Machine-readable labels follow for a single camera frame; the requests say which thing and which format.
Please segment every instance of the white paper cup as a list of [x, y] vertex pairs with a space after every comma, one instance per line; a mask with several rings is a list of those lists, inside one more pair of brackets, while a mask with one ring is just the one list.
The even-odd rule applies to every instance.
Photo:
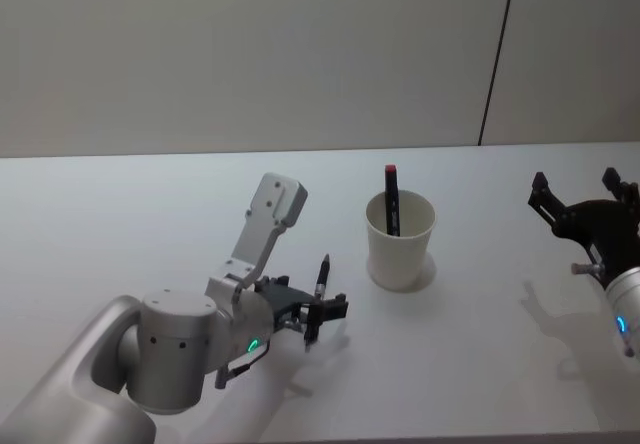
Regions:
[[411, 287], [422, 271], [427, 244], [436, 224], [436, 211], [429, 201], [411, 191], [399, 191], [400, 236], [387, 234], [384, 192], [367, 204], [369, 259], [367, 270], [385, 289]]

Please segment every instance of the white table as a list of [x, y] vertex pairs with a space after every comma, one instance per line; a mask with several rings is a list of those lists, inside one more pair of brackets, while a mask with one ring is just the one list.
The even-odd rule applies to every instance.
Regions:
[[[437, 275], [417, 293], [365, 272], [364, 207], [387, 163], [438, 213]], [[567, 204], [608, 197], [607, 166], [640, 179], [640, 144], [1, 160], [0, 419], [110, 298], [204, 292], [274, 171], [309, 199], [268, 274], [311, 290], [329, 252], [346, 325], [308, 356], [278, 335], [226, 391], [210, 376], [198, 406], [155, 419], [158, 442], [640, 430], [640, 366], [599, 289], [569, 273], [586, 256], [526, 203], [535, 171]]]

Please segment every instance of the marker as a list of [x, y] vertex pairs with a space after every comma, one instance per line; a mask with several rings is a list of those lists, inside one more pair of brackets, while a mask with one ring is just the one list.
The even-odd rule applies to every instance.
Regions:
[[327, 288], [327, 279], [329, 277], [329, 269], [331, 268], [331, 261], [329, 254], [324, 256], [322, 264], [320, 264], [320, 273], [318, 274], [318, 280], [316, 281], [316, 290], [313, 293], [316, 299], [324, 299], [324, 291]]
[[400, 198], [398, 197], [398, 177], [396, 166], [384, 167], [384, 203], [387, 211], [387, 234], [400, 235]]

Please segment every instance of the white wall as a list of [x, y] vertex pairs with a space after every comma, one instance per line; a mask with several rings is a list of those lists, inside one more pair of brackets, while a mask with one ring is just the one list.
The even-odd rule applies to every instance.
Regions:
[[640, 0], [512, 0], [483, 144], [640, 140]]
[[0, 0], [0, 156], [477, 141], [505, 0]]

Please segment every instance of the green led light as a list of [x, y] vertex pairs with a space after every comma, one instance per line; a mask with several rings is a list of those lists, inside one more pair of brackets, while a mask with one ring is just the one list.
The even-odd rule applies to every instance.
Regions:
[[249, 347], [247, 347], [247, 352], [255, 351], [259, 345], [260, 345], [260, 341], [257, 339], [254, 339], [253, 341], [251, 341], [251, 344], [249, 344]]

